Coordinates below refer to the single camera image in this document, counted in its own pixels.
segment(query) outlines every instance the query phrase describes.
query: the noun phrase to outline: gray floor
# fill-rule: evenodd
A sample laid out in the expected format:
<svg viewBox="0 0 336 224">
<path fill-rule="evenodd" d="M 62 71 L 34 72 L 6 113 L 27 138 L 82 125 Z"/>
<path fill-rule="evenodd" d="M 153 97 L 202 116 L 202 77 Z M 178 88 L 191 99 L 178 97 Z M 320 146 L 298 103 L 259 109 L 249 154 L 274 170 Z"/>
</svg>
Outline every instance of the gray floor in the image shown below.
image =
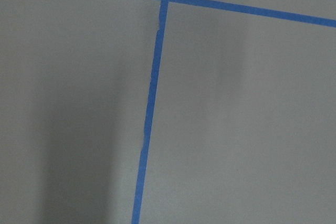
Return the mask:
<svg viewBox="0 0 336 224">
<path fill-rule="evenodd" d="M 0 0 L 0 223 L 131 222 L 159 7 Z M 335 50 L 336 28 L 170 3 L 140 223 L 334 224 Z"/>
</svg>

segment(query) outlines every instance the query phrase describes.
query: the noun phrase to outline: blue tape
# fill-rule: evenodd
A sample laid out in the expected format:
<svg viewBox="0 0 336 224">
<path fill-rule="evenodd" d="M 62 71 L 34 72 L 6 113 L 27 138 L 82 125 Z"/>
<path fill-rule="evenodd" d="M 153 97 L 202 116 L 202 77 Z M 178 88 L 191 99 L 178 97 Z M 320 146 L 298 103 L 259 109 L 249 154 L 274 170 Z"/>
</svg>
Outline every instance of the blue tape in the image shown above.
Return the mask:
<svg viewBox="0 0 336 224">
<path fill-rule="evenodd" d="M 154 48 L 152 73 L 151 73 L 151 83 L 149 86 L 148 103 L 147 103 L 146 118 L 145 118 L 145 125 L 144 125 L 144 140 L 143 140 L 142 150 L 140 153 L 138 178 L 136 181 L 137 185 L 135 188 L 132 224 L 139 224 L 139 221 L 140 221 L 143 187 L 145 183 L 148 151 L 149 151 L 151 132 L 152 132 L 156 89 L 158 87 L 157 80 L 159 78 L 159 69 L 160 69 L 160 61 L 161 61 L 161 54 L 162 54 L 162 47 L 163 47 L 164 31 L 165 31 L 166 20 L 167 20 L 168 4 L 169 4 L 169 0 L 161 0 L 160 13 L 159 13 L 160 27 L 156 33 L 156 41 L 155 41 L 155 48 Z"/>
<path fill-rule="evenodd" d="M 202 7 L 208 7 L 208 8 L 220 9 L 220 10 L 229 10 L 232 12 L 254 14 L 258 16 L 287 19 L 287 20 L 310 23 L 310 24 L 315 24 L 315 25 L 320 25 L 320 26 L 336 27 L 336 20 L 333 20 L 333 19 L 319 18 L 319 17 L 296 14 L 296 13 L 282 12 L 279 10 L 270 10 L 270 9 L 264 9 L 264 8 L 259 8 L 259 7 L 237 5 L 237 4 L 231 4 L 231 3 L 219 2 L 219 1 L 213 1 L 213 0 L 170 0 L 170 2 L 186 4 L 186 5 L 202 6 Z"/>
</svg>

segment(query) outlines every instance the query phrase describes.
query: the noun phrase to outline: blue tape strip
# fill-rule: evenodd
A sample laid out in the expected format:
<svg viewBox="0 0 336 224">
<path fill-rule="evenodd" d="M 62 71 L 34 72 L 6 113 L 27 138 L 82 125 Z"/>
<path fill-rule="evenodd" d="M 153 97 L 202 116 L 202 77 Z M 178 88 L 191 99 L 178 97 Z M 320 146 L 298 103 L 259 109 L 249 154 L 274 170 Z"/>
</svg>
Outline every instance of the blue tape strip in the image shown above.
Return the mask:
<svg viewBox="0 0 336 224">
<path fill-rule="evenodd" d="M 202 6 L 202 7 L 208 7 L 208 8 L 220 9 L 220 10 L 229 10 L 232 12 L 254 14 L 258 16 L 287 19 L 287 20 L 310 23 L 310 24 L 315 24 L 315 25 L 320 25 L 320 26 L 336 27 L 336 20 L 333 20 L 333 19 L 319 18 L 319 17 L 313 17 L 313 16 L 296 14 L 296 13 L 282 12 L 279 10 L 270 10 L 270 9 L 264 9 L 264 8 L 259 8 L 259 7 L 237 5 L 237 4 L 231 4 L 231 3 L 219 2 L 219 1 L 213 1 L 213 0 L 170 0 L 170 2 L 186 4 L 186 5 Z"/>
<path fill-rule="evenodd" d="M 153 114 L 154 114 L 154 107 L 155 107 L 156 89 L 158 86 L 157 80 L 159 78 L 159 69 L 160 69 L 160 61 L 161 61 L 161 54 L 162 54 L 164 31 L 165 31 L 166 20 L 167 20 L 168 3 L 169 3 L 169 0 L 161 0 L 160 13 L 159 13 L 160 27 L 156 33 L 156 41 L 155 41 L 155 48 L 154 48 L 152 73 L 151 73 L 151 83 L 149 86 L 148 103 L 147 103 L 146 118 L 145 118 L 145 125 L 144 125 L 144 141 L 143 141 L 143 146 L 142 146 L 142 150 L 140 153 L 138 178 L 136 181 L 137 185 L 135 188 L 135 197 L 134 197 L 134 205 L 133 205 L 132 224 L 139 224 L 139 221 L 140 221 L 143 187 L 145 183 L 148 151 L 149 151 L 151 132 L 152 132 L 152 122 L 153 122 Z"/>
</svg>

